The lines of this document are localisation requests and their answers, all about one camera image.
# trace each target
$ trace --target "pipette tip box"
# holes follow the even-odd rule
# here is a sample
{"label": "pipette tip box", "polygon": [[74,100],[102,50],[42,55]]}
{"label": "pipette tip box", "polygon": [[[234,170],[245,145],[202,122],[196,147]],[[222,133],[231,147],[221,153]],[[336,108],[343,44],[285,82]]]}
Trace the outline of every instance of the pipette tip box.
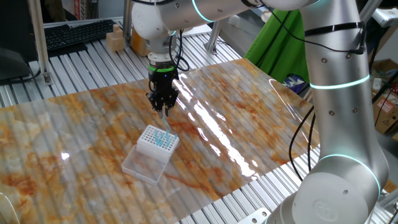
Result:
{"label": "pipette tip box", "polygon": [[179,141],[176,134],[149,125],[122,163],[122,171],[157,185]]}

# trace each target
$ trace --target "robotic arm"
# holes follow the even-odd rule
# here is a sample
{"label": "robotic arm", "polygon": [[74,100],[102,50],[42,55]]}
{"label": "robotic arm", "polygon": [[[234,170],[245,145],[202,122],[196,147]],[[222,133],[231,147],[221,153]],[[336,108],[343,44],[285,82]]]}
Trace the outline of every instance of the robotic arm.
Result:
{"label": "robotic arm", "polygon": [[[349,51],[358,48],[363,36],[356,1],[263,1],[276,9],[300,9],[305,40],[312,42],[306,44],[306,53],[322,144],[318,164],[297,193],[283,201],[266,223],[362,224],[371,214],[389,171],[374,129],[368,57],[364,52]],[[261,0],[134,4],[134,27],[153,51],[149,77],[154,91],[148,98],[154,109],[160,114],[164,105],[171,109],[174,104],[164,100],[175,101],[178,95],[171,84],[178,72],[166,44],[174,30],[217,21],[261,4]]]}

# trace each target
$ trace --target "transparent lid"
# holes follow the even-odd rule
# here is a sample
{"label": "transparent lid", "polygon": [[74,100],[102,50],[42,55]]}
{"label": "transparent lid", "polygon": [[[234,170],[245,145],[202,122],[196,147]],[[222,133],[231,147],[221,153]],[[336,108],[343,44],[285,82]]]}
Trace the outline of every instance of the transparent lid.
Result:
{"label": "transparent lid", "polygon": [[134,146],[124,160],[122,170],[148,184],[157,185],[167,163],[137,151],[137,146]]}

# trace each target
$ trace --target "marble-pattern sheet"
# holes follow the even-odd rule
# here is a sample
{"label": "marble-pattern sheet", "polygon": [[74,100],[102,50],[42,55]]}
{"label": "marble-pattern sheet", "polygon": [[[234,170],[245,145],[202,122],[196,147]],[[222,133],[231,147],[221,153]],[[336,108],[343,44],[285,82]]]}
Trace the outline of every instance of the marble-pattern sheet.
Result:
{"label": "marble-pattern sheet", "polygon": [[[245,59],[183,73],[168,119],[181,145],[158,186],[121,170],[148,124],[147,80],[0,109],[8,223],[175,223],[289,161],[311,105]],[[307,148],[309,125],[295,156]],[[318,144],[315,135],[313,145]]]}

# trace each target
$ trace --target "keyboard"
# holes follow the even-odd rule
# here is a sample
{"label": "keyboard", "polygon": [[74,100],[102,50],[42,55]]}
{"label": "keyboard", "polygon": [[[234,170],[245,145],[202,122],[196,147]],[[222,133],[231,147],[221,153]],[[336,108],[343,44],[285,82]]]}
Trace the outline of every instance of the keyboard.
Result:
{"label": "keyboard", "polygon": [[116,23],[110,19],[46,32],[47,50],[58,50],[71,45],[106,38],[107,33],[113,32],[114,24]]}

